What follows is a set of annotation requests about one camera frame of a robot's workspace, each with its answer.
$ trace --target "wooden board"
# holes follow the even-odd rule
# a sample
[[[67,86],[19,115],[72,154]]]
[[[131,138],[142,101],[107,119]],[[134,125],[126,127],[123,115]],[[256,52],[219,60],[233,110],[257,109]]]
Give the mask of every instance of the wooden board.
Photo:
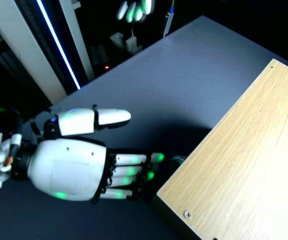
[[[288,240],[288,67],[273,59],[157,196],[203,240]]]

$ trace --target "table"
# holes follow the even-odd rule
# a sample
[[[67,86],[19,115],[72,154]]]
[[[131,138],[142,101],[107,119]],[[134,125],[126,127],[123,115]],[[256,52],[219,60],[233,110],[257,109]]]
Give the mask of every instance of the table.
[[[288,239],[288,66],[267,65],[157,198],[185,238]]]
[[[188,155],[272,58],[287,61],[201,16],[108,71],[52,108],[127,109],[128,125],[87,137],[109,148],[147,148]],[[47,113],[37,117],[42,123]],[[23,137],[32,131],[23,128]],[[9,216],[16,223],[9,227]],[[0,239],[90,238],[176,240],[143,201],[66,202],[29,182],[5,183],[0,191]]]

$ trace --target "blue light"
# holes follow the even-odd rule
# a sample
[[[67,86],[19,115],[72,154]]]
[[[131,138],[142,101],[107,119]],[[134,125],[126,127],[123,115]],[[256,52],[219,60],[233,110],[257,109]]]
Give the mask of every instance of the blue light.
[[[78,80],[76,79],[75,74],[74,74],[74,72],[73,72],[73,70],[72,70],[72,68],[71,68],[71,65],[70,65],[70,63],[69,63],[69,61],[68,61],[68,59],[67,59],[67,57],[66,57],[66,55],[65,55],[65,53],[64,53],[64,51],[63,51],[63,48],[62,48],[62,46],[61,46],[61,44],[60,44],[60,41],[59,41],[59,39],[58,39],[58,36],[56,35],[56,33],[55,33],[55,31],[54,31],[54,28],[53,28],[53,26],[52,26],[52,24],[51,24],[51,21],[50,21],[50,19],[49,19],[49,16],[48,16],[48,14],[47,14],[46,11],[45,11],[45,8],[44,8],[44,6],[43,6],[43,3],[42,3],[41,0],[36,0],[36,1],[37,1],[37,4],[38,4],[38,6],[39,6],[40,11],[41,11],[42,14],[43,14],[43,17],[44,17],[44,19],[45,19],[45,21],[46,21],[46,24],[47,24],[47,26],[48,26],[48,28],[49,28],[49,30],[50,30],[50,33],[52,34],[52,36],[53,36],[53,38],[54,38],[54,40],[55,40],[55,43],[56,43],[56,45],[57,45],[57,47],[58,47],[58,50],[59,50],[60,54],[62,55],[62,58],[63,58],[66,66],[67,66],[67,68],[68,68],[68,71],[69,71],[70,75],[72,76],[72,78],[73,78],[73,80],[74,80],[74,83],[75,83],[77,89],[80,90],[81,87],[80,87],[80,85],[79,85],[79,82],[78,82]]]

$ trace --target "dark gray table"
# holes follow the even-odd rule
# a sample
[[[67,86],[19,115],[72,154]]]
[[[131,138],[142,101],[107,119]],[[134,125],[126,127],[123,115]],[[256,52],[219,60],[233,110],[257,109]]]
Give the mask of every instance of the dark gray table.
[[[128,125],[88,137],[109,148],[189,154],[272,58],[288,62],[202,16],[110,70],[52,108],[121,108]],[[41,114],[41,124],[48,117]],[[24,128],[24,138],[31,138]],[[66,202],[29,182],[0,190],[0,239],[172,240],[172,230],[142,200]]]

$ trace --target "blue-white light strip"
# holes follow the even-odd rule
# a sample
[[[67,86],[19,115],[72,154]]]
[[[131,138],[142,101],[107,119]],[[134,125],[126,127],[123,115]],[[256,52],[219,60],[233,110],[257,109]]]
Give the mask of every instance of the blue-white light strip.
[[[48,28],[49,28],[49,30],[50,30],[50,32],[51,32],[51,34],[52,34],[52,36],[53,36],[53,38],[54,38],[54,40],[55,40],[55,43],[56,43],[56,45],[57,45],[57,47],[58,47],[58,50],[59,50],[60,54],[62,55],[62,58],[64,59],[64,62],[65,62],[66,66],[67,66],[67,68],[68,68],[68,70],[69,70],[69,73],[70,73],[70,75],[72,76],[72,78],[73,78],[73,80],[74,80],[74,83],[75,83],[77,89],[80,90],[81,87],[80,87],[80,85],[79,85],[79,82],[78,82],[78,80],[76,79],[75,74],[74,74],[74,72],[73,72],[73,70],[72,70],[72,68],[71,68],[71,65],[70,65],[69,61],[68,61],[68,58],[66,57],[66,55],[65,55],[65,53],[64,53],[64,51],[63,51],[63,48],[62,48],[62,46],[61,46],[61,44],[60,44],[60,41],[59,41],[59,39],[58,39],[58,36],[56,35],[56,33],[55,33],[55,31],[54,31],[54,28],[53,28],[53,26],[52,26],[52,24],[51,24],[51,21],[50,21],[50,19],[49,19],[49,16],[48,16],[48,14],[47,14],[46,11],[45,11],[45,8],[44,8],[44,6],[43,6],[43,3],[42,3],[41,0],[36,0],[36,1],[37,1],[37,4],[38,4],[38,6],[39,6],[40,11],[41,11],[42,14],[43,14],[43,17],[44,17],[45,21],[46,21],[46,23],[47,23],[47,26],[48,26]]]

